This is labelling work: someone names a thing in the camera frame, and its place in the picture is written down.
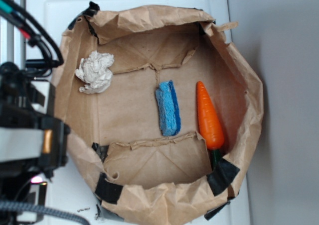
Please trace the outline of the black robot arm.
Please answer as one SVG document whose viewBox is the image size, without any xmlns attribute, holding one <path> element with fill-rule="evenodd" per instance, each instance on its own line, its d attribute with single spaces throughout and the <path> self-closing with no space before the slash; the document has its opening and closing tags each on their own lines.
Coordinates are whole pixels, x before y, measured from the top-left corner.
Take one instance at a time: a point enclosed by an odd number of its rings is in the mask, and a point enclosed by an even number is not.
<svg viewBox="0 0 319 225">
<path fill-rule="evenodd" d="M 70 127 L 53 115 L 55 87 L 48 77 L 64 62 L 63 56 L 43 27 L 12 0 L 0 0 L 0 14 L 15 26 L 41 59 L 30 59 L 20 69 L 13 62 L 0 67 L 0 222 L 19 224 L 18 216 L 35 213 L 85 223 L 83 218 L 29 203 L 27 198 L 36 175 L 53 177 L 67 161 Z"/>
</svg>

